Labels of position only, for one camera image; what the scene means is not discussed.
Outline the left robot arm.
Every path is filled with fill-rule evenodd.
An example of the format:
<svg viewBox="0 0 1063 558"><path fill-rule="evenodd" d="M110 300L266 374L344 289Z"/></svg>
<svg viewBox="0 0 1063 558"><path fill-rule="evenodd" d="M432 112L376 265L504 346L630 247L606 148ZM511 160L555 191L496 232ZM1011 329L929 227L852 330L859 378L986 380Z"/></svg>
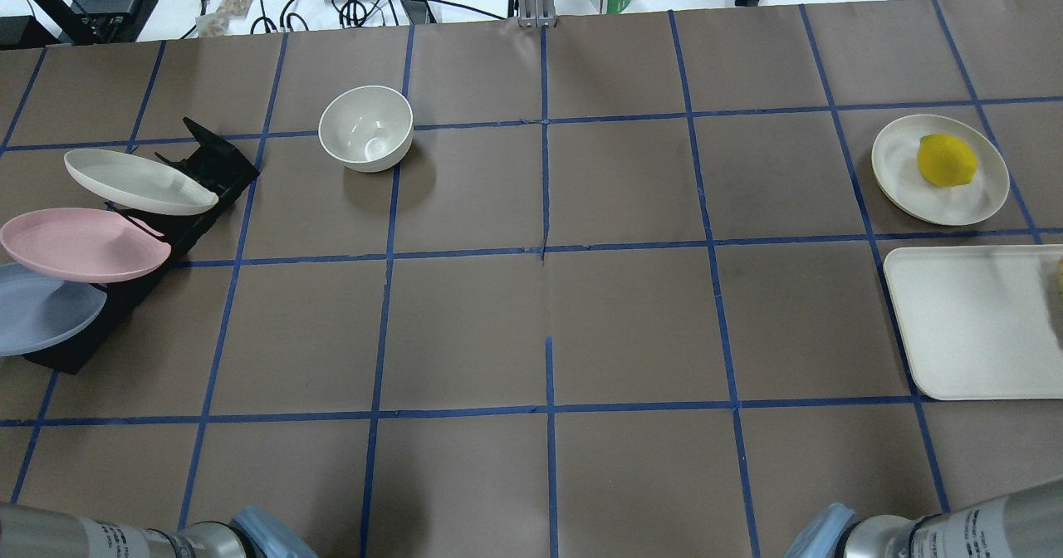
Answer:
<svg viewBox="0 0 1063 558"><path fill-rule="evenodd" d="M296 532L257 507L182 531L144 528L4 502L3 557L315 557Z"/></svg>

